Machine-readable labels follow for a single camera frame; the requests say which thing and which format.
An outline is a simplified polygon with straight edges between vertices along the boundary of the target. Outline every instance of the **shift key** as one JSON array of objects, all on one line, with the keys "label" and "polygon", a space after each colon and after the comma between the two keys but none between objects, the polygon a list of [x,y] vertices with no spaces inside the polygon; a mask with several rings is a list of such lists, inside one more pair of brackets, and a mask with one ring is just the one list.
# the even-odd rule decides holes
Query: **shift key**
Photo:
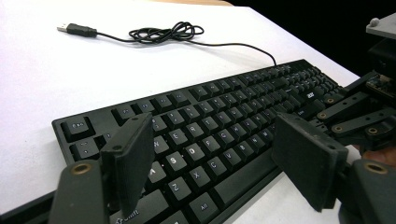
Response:
[{"label": "shift key", "polygon": [[126,218],[122,218],[121,211],[110,217],[110,223],[156,223],[159,219],[170,212],[169,204],[166,202],[159,189],[144,196],[137,203],[136,209]]}]

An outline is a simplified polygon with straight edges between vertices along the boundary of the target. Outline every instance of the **usb connector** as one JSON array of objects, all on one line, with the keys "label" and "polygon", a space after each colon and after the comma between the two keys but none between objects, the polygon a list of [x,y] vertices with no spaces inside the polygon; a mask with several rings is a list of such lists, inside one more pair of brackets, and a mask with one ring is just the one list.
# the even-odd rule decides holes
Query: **usb connector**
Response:
[{"label": "usb connector", "polygon": [[97,35],[96,29],[88,26],[80,26],[74,23],[62,24],[57,27],[58,31],[66,32],[70,35],[81,35],[85,37],[95,37]]}]

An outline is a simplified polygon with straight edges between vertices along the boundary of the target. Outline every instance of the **black keyboard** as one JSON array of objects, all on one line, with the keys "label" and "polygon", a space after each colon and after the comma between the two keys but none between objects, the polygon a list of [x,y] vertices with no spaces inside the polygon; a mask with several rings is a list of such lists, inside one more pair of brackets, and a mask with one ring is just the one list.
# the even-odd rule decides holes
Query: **black keyboard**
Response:
[{"label": "black keyboard", "polygon": [[312,119],[340,87],[305,60],[112,105],[52,122],[67,164],[99,159],[125,121],[150,112],[155,162],[135,211],[111,223],[221,223],[281,171],[277,112]]}]

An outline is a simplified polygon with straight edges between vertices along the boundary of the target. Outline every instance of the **black cable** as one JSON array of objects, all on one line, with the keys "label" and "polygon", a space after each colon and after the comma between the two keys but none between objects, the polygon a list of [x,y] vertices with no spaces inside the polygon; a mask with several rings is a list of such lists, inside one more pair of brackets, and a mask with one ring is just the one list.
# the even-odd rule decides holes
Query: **black cable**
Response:
[{"label": "black cable", "polygon": [[102,35],[107,38],[111,38],[124,43],[140,43],[146,45],[157,45],[161,44],[167,40],[185,41],[195,45],[207,46],[207,47],[223,47],[223,46],[244,46],[260,51],[268,55],[274,62],[276,66],[275,58],[268,52],[256,48],[254,46],[242,43],[226,43],[226,44],[205,44],[200,42],[192,41],[196,35],[202,35],[204,33],[204,28],[197,25],[191,25],[187,21],[178,22],[172,29],[157,29],[157,28],[142,28],[138,30],[132,30],[129,32],[129,36],[132,39],[120,39],[112,35],[107,35],[97,32],[87,26],[79,26],[74,23],[64,24],[58,27],[59,31],[67,32],[71,35],[82,35],[86,37],[95,37],[97,35]]}]

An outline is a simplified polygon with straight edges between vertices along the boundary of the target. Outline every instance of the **white table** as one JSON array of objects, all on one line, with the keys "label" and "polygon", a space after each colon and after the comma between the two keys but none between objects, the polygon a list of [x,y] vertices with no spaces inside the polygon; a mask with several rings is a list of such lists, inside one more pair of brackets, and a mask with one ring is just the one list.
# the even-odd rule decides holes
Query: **white table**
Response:
[{"label": "white table", "polygon": [[[244,47],[207,48],[170,42],[156,47],[58,32],[74,22],[127,37],[142,27],[201,25],[205,43],[241,42],[278,63],[307,59],[345,86],[358,77],[249,7],[135,1],[0,3],[0,213],[56,189],[65,167],[51,122],[96,108],[271,66]],[[315,212],[281,175],[240,212],[235,223],[337,223],[338,206]]]}]

